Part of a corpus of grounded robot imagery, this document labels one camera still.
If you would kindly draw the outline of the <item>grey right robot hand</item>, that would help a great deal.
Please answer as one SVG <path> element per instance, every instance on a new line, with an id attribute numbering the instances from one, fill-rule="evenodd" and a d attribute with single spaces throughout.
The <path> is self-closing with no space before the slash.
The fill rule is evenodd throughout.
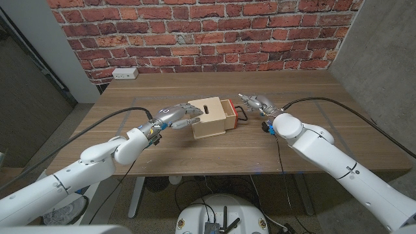
<path id="1" fill-rule="evenodd" d="M 238 96 L 247 106 L 248 112 L 258 111 L 261 115 L 271 118 L 275 118 L 278 115 L 283 114 L 283 110 L 275 106 L 275 104 L 273 104 L 273 102 L 265 96 L 247 96 L 244 94 L 238 94 Z"/>

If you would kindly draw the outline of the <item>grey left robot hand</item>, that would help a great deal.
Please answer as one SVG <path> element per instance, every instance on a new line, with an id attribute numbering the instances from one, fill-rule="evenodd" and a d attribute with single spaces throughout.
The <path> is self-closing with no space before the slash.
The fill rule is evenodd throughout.
<path id="1" fill-rule="evenodd" d="M 148 140 L 159 134 L 167 127 L 181 129 L 200 121 L 203 111 L 190 103 L 181 103 L 161 109 L 151 120 L 138 129 Z"/>

